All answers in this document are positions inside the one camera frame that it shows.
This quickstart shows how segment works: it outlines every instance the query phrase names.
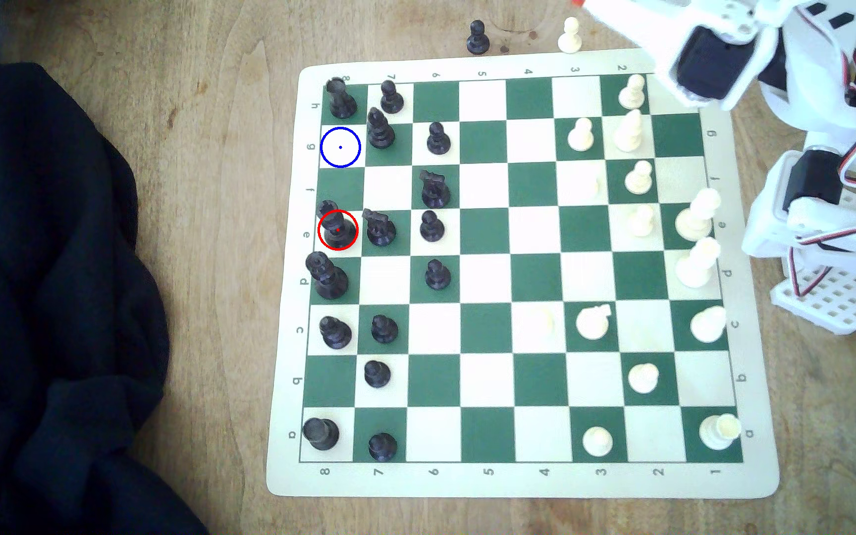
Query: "blue circle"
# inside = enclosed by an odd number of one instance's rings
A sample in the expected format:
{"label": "blue circle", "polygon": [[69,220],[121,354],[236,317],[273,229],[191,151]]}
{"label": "blue circle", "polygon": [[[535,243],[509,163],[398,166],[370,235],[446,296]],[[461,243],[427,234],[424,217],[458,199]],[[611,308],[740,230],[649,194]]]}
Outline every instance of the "blue circle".
{"label": "blue circle", "polygon": [[[327,135],[331,134],[332,132],[336,131],[336,130],[345,130],[345,131],[351,133],[352,137],[356,138],[356,142],[359,143],[359,151],[356,152],[356,157],[353,158],[351,162],[349,162],[348,164],[345,164],[345,165],[333,164],[332,162],[329,161],[328,158],[325,157],[325,152],[322,150],[322,144],[325,143],[325,137]],[[354,131],[352,131],[349,128],[345,128],[345,127],[330,128],[329,131],[327,131],[325,134],[322,135],[322,139],[319,141],[319,154],[320,154],[320,156],[322,156],[322,159],[325,160],[326,164],[329,164],[333,167],[339,167],[339,168],[348,167],[351,164],[355,164],[357,161],[359,161],[359,156],[362,156],[362,154],[363,154],[363,141],[361,139],[359,139],[358,134],[356,134]]]}

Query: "chessboard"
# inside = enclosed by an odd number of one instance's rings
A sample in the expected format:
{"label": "chessboard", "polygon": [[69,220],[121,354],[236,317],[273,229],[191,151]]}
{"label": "chessboard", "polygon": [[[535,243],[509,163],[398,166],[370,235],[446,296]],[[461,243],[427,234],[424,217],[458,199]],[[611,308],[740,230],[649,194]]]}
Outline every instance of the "chessboard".
{"label": "chessboard", "polygon": [[[303,70],[270,491],[732,499],[777,489],[731,118],[684,107],[652,70],[638,50]],[[634,74],[646,81],[642,138],[623,152],[614,138],[629,110],[618,95]],[[332,113],[334,77],[357,104],[347,118]],[[366,118],[385,80],[403,106],[384,114],[394,141],[377,149]],[[574,151],[568,134],[584,117],[593,143]],[[428,150],[434,122],[451,141],[443,154]],[[625,181],[640,161],[651,164],[651,187],[637,194]],[[444,225],[436,241],[421,233],[423,171],[443,176],[450,191],[432,209]],[[675,266],[696,243],[675,221],[703,188],[721,196],[710,231],[721,253],[707,284],[687,287]],[[321,228],[323,201],[344,211],[341,228],[353,228],[353,240]],[[644,236],[629,224],[640,206],[651,207]],[[370,239],[363,210],[394,224],[390,244]],[[337,298],[317,291],[307,268],[314,251],[345,273]],[[432,260],[450,273],[443,289],[426,284]],[[582,335],[581,311],[604,306],[602,336]],[[703,343],[691,322],[716,306],[726,328]],[[387,343],[373,335],[376,316],[398,328]],[[323,339],[325,317],[338,320],[339,348]],[[634,369],[657,372],[651,391],[634,388]],[[703,422],[720,415],[731,415],[722,420],[731,440],[707,446]]]}

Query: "black chess piece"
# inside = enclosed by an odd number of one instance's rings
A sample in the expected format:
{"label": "black chess piece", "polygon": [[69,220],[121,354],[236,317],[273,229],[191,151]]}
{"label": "black chess piece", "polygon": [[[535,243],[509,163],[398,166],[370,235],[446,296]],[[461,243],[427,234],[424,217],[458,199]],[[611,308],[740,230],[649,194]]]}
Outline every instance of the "black chess piece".
{"label": "black chess piece", "polygon": [[398,94],[395,82],[385,80],[381,83],[381,109],[385,113],[398,113],[405,107],[405,97]]}
{"label": "black chess piece", "polygon": [[441,223],[433,211],[425,211],[422,213],[422,226],[419,231],[426,242],[436,242],[444,236],[444,223]]}
{"label": "black chess piece", "polygon": [[395,143],[395,128],[388,124],[388,119],[381,109],[374,107],[368,114],[369,145],[376,149],[388,149]]}
{"label": "black chess piece", "polygon": [[444,125],[435,121],[428,125],[428,152],[445,154],[451,150],[451,138],[444,133]]}
{"label": "black chess piece", "polygon": [[306,269],[315,281],[316,293],[323,299],[339,299],[349,289],[349,278],[322,251],[310,252]]}
{"label": "black chess piece", "polygon": [[345,90],[341,78],[333,78],[325,83],[325,92],[329,93],[329,111],[339,119],[348,119],[356,114],[359,105],[356,99]]}
{"label": "black chess piece", "polygon": [[491,39],[484,35],[484,23],[480,20],[471,22],[471,35],[468,37],[468,51],[471,54],[483,54],[491,48]]}
{"label": "black chess piece", "polygon": [[391,344],[398,338],[398,323],[392,318],[378,314],[372,318],[372,338],[380,344]]}
{"label": "black chess piece", "polygon": [[332,316],[325,316],[320,320],[319,332],[322,334],[322,341],[333,349],[341,349],[352,342],[352,328]]}
{"label": "black chess piece", "polygon": [[425,271],[425,284],[432,289],[445,289],[451,284],[451,271],[435,258],[428,263],[428,269]]}
{"label": "black chess piece", "polygon": [[303,424],[303,436],[315,449],[326,451],[339,442],[339,426],[326,418],[310,418]]}
{"label": "black chess piece", "polygon": [[346,220],[341,212],[333,212],[338,209],[339,206],[333,201],[322,201],[319,203],[319,210],[316,215],[322,219],[322,228],[325,228],[325,242],[331,248],[343,249],[356,239],[356,226],[351,221]]}

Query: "red circle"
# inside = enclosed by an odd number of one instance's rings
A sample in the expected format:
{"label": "red circle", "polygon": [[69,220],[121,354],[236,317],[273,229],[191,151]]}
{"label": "red circle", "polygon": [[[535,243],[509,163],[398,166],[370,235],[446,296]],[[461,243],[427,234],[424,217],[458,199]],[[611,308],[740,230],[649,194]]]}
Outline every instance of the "red circle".
{"label": "red circle", "polygon": [[[341,248],[341,249],[336,249],[336,248],[334,248],[334,247],[330,246],[330,245],[329,245],[329,244],[327,244],[327,243],[325,242],[325,240],[322,238],[322,220],[323,220],[323,219],[325,219],[325,216],[329,215],[330,213],[336,213],[336,212],[338,212],[338,213],[344,213],[345,215],[349,216],[349,218],[350,218],[350,219],[352,219],[352,223],[354,223],[354,224],[355,224],[355,226],[356,226],[356,237],[355,237],[355,238],[352,238],[352,243],[350,243],[349,245],[347,245],[347,246],[345,246],[344,248]],[[349,249],[351,246],[355,245],[355,244],[356,244],[356,240],[359,238],[359,232],[360,232],[360,231],[361,231],[361,230],[359,229],[359,222],[358,222],[358,221],[356,221],[356,218],[355,218],[355,217],[352,217],[352,214],[351,214],[351,213],[348,213],[348,212],[346,212],[346,211],[329,211],[329,212],[326,212],[326,213],[322,214],[322,217],[320,217],[320,218],[319,218],[319,222],[316,224],[316,236],[318,236],[318,237],[319,237],[319,241],[320,241],[320,243],[322,243],[324,246],[326,246],[327,248],[332,249],[332,250],[345,250],[345,249]]]}

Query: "wood grain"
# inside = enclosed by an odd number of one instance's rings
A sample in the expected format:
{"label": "wood grain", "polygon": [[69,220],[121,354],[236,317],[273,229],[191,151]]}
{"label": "wood grain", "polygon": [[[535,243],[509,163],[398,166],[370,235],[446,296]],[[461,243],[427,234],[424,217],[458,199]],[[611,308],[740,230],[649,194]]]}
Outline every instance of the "wood grain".
{"label": "wood grain", "polygon": [[[42,64],[134,168],[169,313],[166,396],[134,454],[214,533],[856,533],[856,333],[774,308],[754,261],[782,482],[755,501],[283,499],[266,450],[296,81],[315,64],[553,52],[563,1],[0,0],[0,61]],[[580,13],[584,47],[630,44]],[[734,112],[746,207],[802,135]]]}

